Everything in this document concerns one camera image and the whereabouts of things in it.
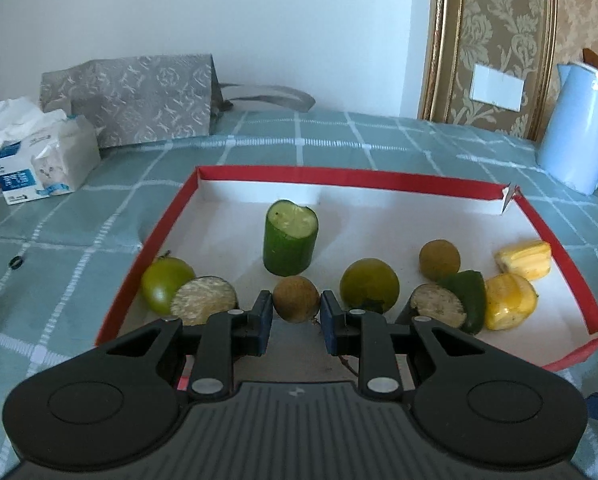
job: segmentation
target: table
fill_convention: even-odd
[[[533,143],[473,128],[313,110],[230,112],[214,135],[113,148],[75,193],[7,206],[0,196],[0,410],[25,377],[92,347],[142,242],[199,165],[281,164],[514,183],[598,301],[598,191],[583,196],[535,164]],[[23,266],[10,270],[15,255]],[[598,391],[598,352],[560,372]],[[0,476],[16,457],[0,424]],[[598,422],[575,463],[598,478]]]

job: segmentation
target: red rim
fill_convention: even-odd
[[[235,180],[254,182],[284,182],[289,184],[317,184],[323,186],[366,187],[394,191],[437,194],[477,200],[500,200],[503,184],[477,182],[462,178],[449,178],[389,171],[346,170],[337,168],[297,168],[292,166],[199,166],[176,194],[162,218],[144,243],[128,275],[112,302],[103,325],[96,337],[96,345],[114,339],[121,328],[125,315],[139,291],[141,275],[152,263],[163,245],[170,229],[202,180]],[[579,273],[569,254],[563,248],[548,225],[517,188],[514,200],[518,203],[539,236],[552,247],[552,255],[563,273],[583,315],[588,332],[598,332],[598,305],[588,284]],[[552,371],[561,370],[587,359],[598,349],[598,338],[575,349],[562,359],[545,365]]]

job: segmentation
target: kettle spout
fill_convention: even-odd
[[[558,64],[557,70],[559,71],[559,82],[563,88],[563,85],[565,85],[566,79],[568,78],[568,74],[570,73],[570,65]]]

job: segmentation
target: blue kettle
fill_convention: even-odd
[[[557,65],[561,91],[537,163],[566,186],[590,195],[598,186],[598,70]]]

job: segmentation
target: gold frame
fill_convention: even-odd
[[[527,138],[535,140],[548,94],[557,31],[557,0],[546,0],[546,24],[542,56],[538,65],[536,103],[528,122]],[[459,57],[463,0],[432,0],[426,73],[419,106],[419,119],[447,123]]]

